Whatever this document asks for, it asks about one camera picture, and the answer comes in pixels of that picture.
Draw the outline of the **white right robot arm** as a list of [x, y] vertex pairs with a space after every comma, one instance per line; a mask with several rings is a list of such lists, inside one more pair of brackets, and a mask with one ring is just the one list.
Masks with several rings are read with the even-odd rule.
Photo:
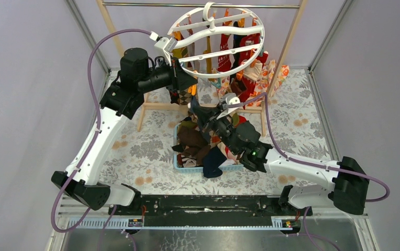
[[292, 215], [299, 209], [330, 205], [348, 214], [364, 213], [370, 180], [355, 159], [322, 161], [283, 152], [277, 145], [261, 142], [261, 134], [250, 122], [234, 126], [221, 106], [191, 104], [190, 108], [201, 129], [215, 132], [246, 169], [288, 174], [313, 183], [306, 187], [285, 186], [277, 201], [281, 213]]

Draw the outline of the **brown sock in basket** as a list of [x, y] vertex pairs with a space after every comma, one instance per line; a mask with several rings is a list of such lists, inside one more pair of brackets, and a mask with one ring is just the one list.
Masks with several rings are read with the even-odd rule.
[[195, 129], [179, 126], [177, 138], [182, 145], [183, 151], [181, 153], [184, 156], [203, 158], [210, 151], [209, 142]]

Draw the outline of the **white round clip hanger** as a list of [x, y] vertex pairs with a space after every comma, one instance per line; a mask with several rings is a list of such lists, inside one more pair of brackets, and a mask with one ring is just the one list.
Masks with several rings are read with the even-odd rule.
[[[177, 40], [171, 56], [179, 60], [183, 70], [194, 77], [221, 78], [237, 74], [257, 55], [239, 65], [240, 52], [264, 48], [265, 26], [252, 10], [224, 5], [219, 14], [218, 4], [208, 2], [178, 18], [166, 37]], [[188, 56], [187, 46], [195, 43], [196, 56]], [[199, 71], [191, 71], [188, 62], [200, 62]]]

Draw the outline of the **blue plastic sock basket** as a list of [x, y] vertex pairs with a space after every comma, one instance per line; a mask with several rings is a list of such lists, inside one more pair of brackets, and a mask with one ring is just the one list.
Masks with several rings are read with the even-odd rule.
[[224, 145], [215, 133], [204, 136], [197, 124], [183, 121], [174, 129], [173, 165], [180, 173], [202, 173], [215, 178], [224, 171], [243, 169], [238, 157]]

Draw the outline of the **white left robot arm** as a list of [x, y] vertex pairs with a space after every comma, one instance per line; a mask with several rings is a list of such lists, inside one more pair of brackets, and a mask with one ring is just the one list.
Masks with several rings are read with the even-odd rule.
[[126, 120], [143, 105], [145, 94], [160, 88], [171, 92], [197, 84], [197, 71], [188, 71], [175, 57], [152, 59], [145, 49], [131, 48], [120, 59], [117, 77], [101, 98], [97, 118], [74, 161], [64, 171], [55, 171], [51, 181], [64, 194], [99, 210], [106, 203], [120, 204], [128, 215], [140, 210], [136, 192], [127, 185], [113, 187], [99, 182], [102, 164]]

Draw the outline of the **floral grey table mat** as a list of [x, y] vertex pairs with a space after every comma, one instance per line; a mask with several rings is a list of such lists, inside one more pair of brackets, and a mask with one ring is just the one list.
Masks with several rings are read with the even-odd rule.
[[[331, 160], [324, 127], [315, 105], [308, 71], [291, 69], [269, 100], [269, 117], [245, 113], [257, 131], [270, 124], [265, 143], [276, 141], [281, 149], [301, 156]], [[102, 164], [101, 182], [128, 184], [153, 195], [274, 195], [286, 185], [307, 186], [308, 181], [284, 174], [226, 171], [207, 179], [202, 173], [180, 173], [173, 164], [174, 129], [184, 118], [178, 111], [147, 111], [142, 129], [139, 114], [126, 125]]]

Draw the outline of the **red hanging sock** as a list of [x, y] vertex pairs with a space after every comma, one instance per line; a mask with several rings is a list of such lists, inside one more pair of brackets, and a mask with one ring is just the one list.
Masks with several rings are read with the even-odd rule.
[[245, 89], [239, 95], [240, 101], [245, 102], [255, 90], [255, 84], [262, 75], [262, 69], [269, 57], [268, 51], [263, 47], [259, 53], [255, 53], [256, 49], [251, 51], [240, 52], [239, 65], [247, 62], [253, 55], [257, 55], [256, 59], [246, 68], [237, 73], [237, 81], [243, 83]]

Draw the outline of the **orange plastic clip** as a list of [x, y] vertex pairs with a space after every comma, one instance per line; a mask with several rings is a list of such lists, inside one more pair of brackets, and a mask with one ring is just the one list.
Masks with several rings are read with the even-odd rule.
[[195, 96], [197, 93], [197, 84], [190, 86], [187, 92], [190, 93], [192, 96]]

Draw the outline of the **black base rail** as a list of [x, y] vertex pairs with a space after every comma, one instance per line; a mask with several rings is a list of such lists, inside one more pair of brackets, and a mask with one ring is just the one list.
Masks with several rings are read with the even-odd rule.
[[109, 213], [137, 216], [146, 227], [263, 227], [273, 219], [296, 220], [312, 211], [279, 196], [139, 195]]

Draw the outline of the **black red yellow argyle sock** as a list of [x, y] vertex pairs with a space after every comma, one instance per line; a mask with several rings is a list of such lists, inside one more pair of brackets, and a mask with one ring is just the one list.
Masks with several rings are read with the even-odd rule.
[[180, 104], [179, 93], [169, 91], [169, 94], [170, 94], [170, 103], [179, 105]]

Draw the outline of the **navy blue sock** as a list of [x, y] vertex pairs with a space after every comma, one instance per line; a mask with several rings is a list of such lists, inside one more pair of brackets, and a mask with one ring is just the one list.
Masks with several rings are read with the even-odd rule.
[[208, 154], [203, 158], [203, 176], [205, 178], [217, 178], [223, 174], [219, 168], [227, 160], [227, 157], [218, 147], [210, 149]]

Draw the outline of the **dark navy sock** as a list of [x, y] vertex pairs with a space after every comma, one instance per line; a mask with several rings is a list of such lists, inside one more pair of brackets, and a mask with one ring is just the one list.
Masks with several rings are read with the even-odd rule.
[[204, 130], [212, 117], [218, 113], [219, 109], [217, 107], [201, 106], [196, 97], [193, 96], [190, 102], [190, 111], [196, 116], [197, 125], [200, 130]]

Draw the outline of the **beige brown argyle sock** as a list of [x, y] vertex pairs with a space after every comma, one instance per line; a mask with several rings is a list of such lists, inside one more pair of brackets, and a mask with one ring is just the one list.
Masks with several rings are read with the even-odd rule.
[[187, 105], [191, 102], [192, 94], [188, 92], [188, 89], [179, 90], [179, 105]]

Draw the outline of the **floral orange cloth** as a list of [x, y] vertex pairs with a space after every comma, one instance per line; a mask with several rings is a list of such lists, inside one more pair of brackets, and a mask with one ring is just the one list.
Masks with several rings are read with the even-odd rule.
[[[234, 87], [231, 87], [231, 82], [230, 82], [230, 77], [226, 78], [221, 78], [220, 83], [221, 83], [221, 88], [217, 89], [217, 94], [218, 97], [222, 97], [224, 94], [227, 94], [229, 92], [234, 92], [236, 95], [240, 98], [241, 102], [247, 101], [249, 99], [252, 99], [256, 97], [257, 95], [267, 92], [268, 89], [271, 86], [271, 80], [274, 76], [275, 70], [276, 70], [276, 62], [275, 60], [271, 60], [269, 63], [266, 62], [259, 73], [257, 80], [253, 80], [252, 78], [246, 78], [246, 72], [250, 72], [253, 69], [250, 70], [243, 70], [243, 76], [242, 79], [240, 79], [243, 83], [244, 88], [246, 88], [244, 91], [240, 91], [235, 89]], [[273, 82], [273, 91], [276, 92], [276, 90], [282, 85], [282, 83], [285, 81], [286, 77], [288, 76], [290, 72], [290, 67], [288, 65], [282, 65], [279, 74], [277, 76], [277, 79]], [[259, 107], [261, 104], [261, 100], [254, 101], [252, 103], [249, 103], [247, 106], [249, 107]]]

